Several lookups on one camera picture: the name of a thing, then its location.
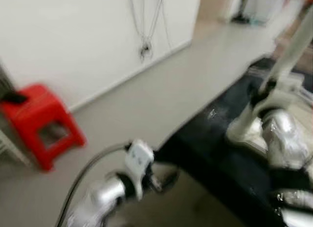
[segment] black mat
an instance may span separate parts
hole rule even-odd
[[[249,102],[248,86],[260,86],[258,73],[268,72],[273,64],[273,60],[263,58],[251,65],[241,79],[173,134],[156,157],[187,171],[251,227],[283,227],[284,223],[267,199],[270,184],[266,163],[246,148],[229,144],[224,135]],[[305,77],[305,88],[311,91],[312,76]]]

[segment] red plastic stool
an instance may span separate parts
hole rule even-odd
[[[28,100],[19,105],[2,103],[2,109],[41,167],[49,171],[53,167],[55,157],[74,144],[84,145],[85,138],[62,102],[48,88],[36,84],[19,92],[27,96]],[[53,122],[64,126],[68,135],[46,148],[40,139],[39,131]]]

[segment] gray floor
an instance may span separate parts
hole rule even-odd
[[[95,153],[137,137],[158,147],[239,78],[249,62],[273,48],[268,28],[223,25],[75,112],[88,145],[57,159],[55,171],[43,174],[16,165],[0,167],[0,225],[52,227],[75,175]],[[122,160],[123,155],[116,154],[96,166],[77,197],[88,182],[102,179],[107,171],[120,167]],[[187,175],[167,195],[150,194],[122,213],[137,227],[241,226]]]

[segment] stool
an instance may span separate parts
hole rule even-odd
[[[66,112],[62,102],[47,87],[35,84],[19,93],[28,97],[22,104],[3,102],[5,116],[16,128],[25,145],[36,157],[40,166],[49,171],[53,159],[72,145],[84,145],[85,138]],[[46,148],[39,131],[50,123],[59,123],[68,130],[68,134]]]

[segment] baseboard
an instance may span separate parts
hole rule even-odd
[[[178,45],[177,47],[173,48],[170,52],[165,53],[163,56],[160,56],[158,58],[156,58],[155,60],[153,60],[150,63],[147,63],[143,66],[141,66],[140,68],[138,68],[135,72],[131,73],[131,74],[127,74],[123,77],[121,77],[119,80],[111,83],[108,86],[103,87],[101,90],[99,90],[98,92],[86,97],[85,99],[79,101],[78,103],[72,105],[69,107],[69,111],[70,112],[75,112],[78,109],[82,108],[83,106],[89,104],[90,102],[94,101],[95,99],[97,99],[98,97],[102,96],[103,94],[105,94],[106,92],[116,88],[117,86],[119,86],[120,84],[124,83],[125,81],[135,77],[136,75],[138,75],[139,73],[149,69],[150,67],[154,66],[155,64],[163,61],[164,59],[170,57],[171,55],[173,55],[174,53],[177,53],[178,51],[188,47],[191,45],[191,40],[182,42],[180,45]]]

